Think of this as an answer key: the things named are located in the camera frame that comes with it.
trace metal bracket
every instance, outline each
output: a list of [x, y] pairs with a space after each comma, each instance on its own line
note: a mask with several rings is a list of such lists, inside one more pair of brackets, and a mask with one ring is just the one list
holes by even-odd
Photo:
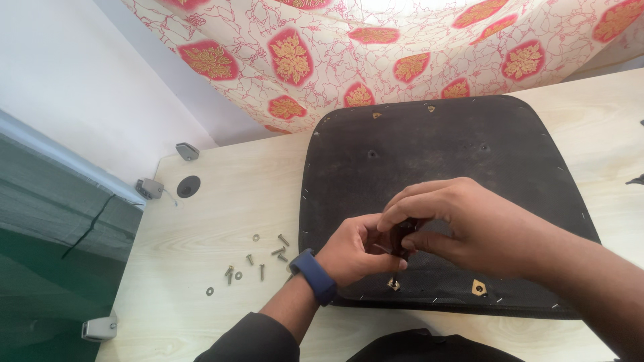
[[181, 157], [186, 161], [194, 161], [199, 158], [199, 150], [187, 142], [177, 143], [176, 151], [179, 152], [179, 155], [181, 155]]
[[105, 317], [82, 324], [81, 338], [92, 342], [104, 342], [117, 336], [117, 318]]
[[163, 188], [163, 184], [160, 184], [159, 182], [156, 182], [154, 180], [150, 180], [149, 178], [144, 178], [143, 180], [137, 181], [137, 186], [135, 187], [138, 193], [140, 193], [141, 196], [143, 196], [147, 200], [151, 200], [153, 198], [161, 198], [161, 195], [163, 194]]

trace right hand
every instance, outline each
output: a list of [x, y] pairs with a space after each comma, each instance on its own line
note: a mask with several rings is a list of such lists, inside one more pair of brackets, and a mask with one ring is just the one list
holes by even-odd
[[377, 229], [388, 231], [408, 217], [444, 220], [452, 236], [417, 231], [402, 240], [404, 248], [499, 278], [528, 278], [555, 240], [574, 237], [467, 177], [408, 186], [389, 201]]

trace hand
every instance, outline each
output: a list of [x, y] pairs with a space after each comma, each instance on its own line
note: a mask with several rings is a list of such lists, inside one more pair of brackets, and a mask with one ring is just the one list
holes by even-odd
[[452, 236], [418, 231], [403, 239], [404, 248], [500, 278], [528, 278], [553, 240], [577, 238], [466, 177], [407, 187], [389, 201], [377, 229], [385, 232], [407, 217], [444, 220]]
[[316, 255], [316, 260], [338, 287], [346, 287], [369, 274], [395, 272], [407, 268], [407, 262], [389, 254], [365, 252], [365, 245], [380, 237], [375, 226], [380, 214], [349, 218], [331, 235]]

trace left hand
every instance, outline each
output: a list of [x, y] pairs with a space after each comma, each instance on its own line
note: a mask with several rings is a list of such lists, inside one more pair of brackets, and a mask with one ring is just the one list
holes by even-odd
[[407, 268], [404, 259], [390, 254], [367, 254], [365, 245], [380, 238], [375, 228], [381, 214], [369, 214], [348, 218], [329, 238], [316, 255], [317, 262], [336, 281], [338, 287], [346, 287], [369, 274], [395, 272]]

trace blue smartwatch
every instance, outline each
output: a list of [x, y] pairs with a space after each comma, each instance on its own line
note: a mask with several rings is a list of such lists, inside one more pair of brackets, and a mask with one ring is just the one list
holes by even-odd
[[327, 272], [313, 257], [313, 249], [308, 248], [289, 264], [290, 271], [293, 275], [301, 272], [308, 284], [313, 289], [316, 300], [322, 307], [326, 307], [336, 296], [337, 286]]

